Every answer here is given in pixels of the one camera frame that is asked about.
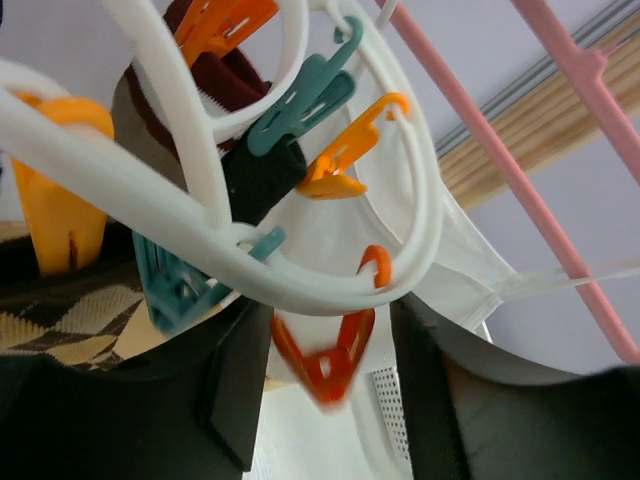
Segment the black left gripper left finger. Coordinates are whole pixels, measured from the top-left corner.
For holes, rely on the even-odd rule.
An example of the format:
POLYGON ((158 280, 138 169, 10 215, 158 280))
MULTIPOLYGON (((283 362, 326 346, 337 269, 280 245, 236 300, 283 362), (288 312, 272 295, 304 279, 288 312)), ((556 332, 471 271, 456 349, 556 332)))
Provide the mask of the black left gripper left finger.
POLYGON ((1 361, 5 479, 239 479, 252 464, 272 309, 248 298, 109 371, 1 361))

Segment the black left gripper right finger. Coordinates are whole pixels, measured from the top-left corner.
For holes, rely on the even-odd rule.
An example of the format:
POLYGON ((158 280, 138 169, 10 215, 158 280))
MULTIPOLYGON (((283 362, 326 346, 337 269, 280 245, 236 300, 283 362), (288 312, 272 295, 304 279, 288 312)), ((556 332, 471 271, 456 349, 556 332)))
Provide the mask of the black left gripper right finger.
POLYGON ((390 306, 416 479, 635 479, 639 371, 577 375, 509 353, 414 294, 390 306))

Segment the brown tan argyle sock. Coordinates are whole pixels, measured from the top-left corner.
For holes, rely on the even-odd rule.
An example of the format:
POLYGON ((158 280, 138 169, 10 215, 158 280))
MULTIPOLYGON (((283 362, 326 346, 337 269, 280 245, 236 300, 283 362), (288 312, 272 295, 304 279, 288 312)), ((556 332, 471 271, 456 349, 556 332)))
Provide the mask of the brown tan argyle sock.
POLYGON ((99 259, 42 277, 28 237, 1 243, 1 354, 45 355, 80 370, 123 361, 116 343, 144 300, 132 231, 106 226, 99 259))

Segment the white plastic clip hanger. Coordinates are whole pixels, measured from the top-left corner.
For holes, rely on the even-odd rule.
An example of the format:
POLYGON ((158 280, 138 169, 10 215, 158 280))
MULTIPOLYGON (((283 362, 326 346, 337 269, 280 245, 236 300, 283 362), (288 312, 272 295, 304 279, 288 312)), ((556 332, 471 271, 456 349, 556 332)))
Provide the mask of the white plastic clip hanger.
POLYGON ((1 147, 31 168, 240 293, 288 312, 329 316, 377 307, 403 296, 425 276, 439 247, 443 185, 424 117, 400 127, 412 174, 411 230, 395 257, 391 283, 368 284, 371 269, 332 276, 275 254, 260 263, 240 249, 255 233, 232 220, 217 152, 262 114, 270 99, 224 118, 212 117, 176 42, 149 1, 108 1, 106 10, 129 40, 167 115, 187 186, 179 189, 114 141, 85 127, 60 127, 20 101, 26 91, 65 94, 48 76, 19 63, 1 63, 1 147))

